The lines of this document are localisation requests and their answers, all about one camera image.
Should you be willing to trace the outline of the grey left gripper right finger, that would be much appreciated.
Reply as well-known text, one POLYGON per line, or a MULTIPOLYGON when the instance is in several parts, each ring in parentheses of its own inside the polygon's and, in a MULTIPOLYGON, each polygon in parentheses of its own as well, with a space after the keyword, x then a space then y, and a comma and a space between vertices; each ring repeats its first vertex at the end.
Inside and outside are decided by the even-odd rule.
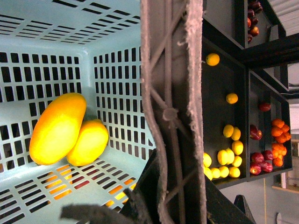
POLYGON ((163 224, 205 224, 203 1, 142 0, 142 106, 157 150, 163 224))

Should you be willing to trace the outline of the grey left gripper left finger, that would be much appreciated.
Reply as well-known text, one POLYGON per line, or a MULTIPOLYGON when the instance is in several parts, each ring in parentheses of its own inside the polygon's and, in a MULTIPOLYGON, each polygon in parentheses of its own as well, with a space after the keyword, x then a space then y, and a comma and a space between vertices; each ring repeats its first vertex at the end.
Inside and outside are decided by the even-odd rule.
POLYGON ((78 224, 134 224, 134 220, 107 206, 69 204, 61 208, 59 219, 76 220, 78 224))

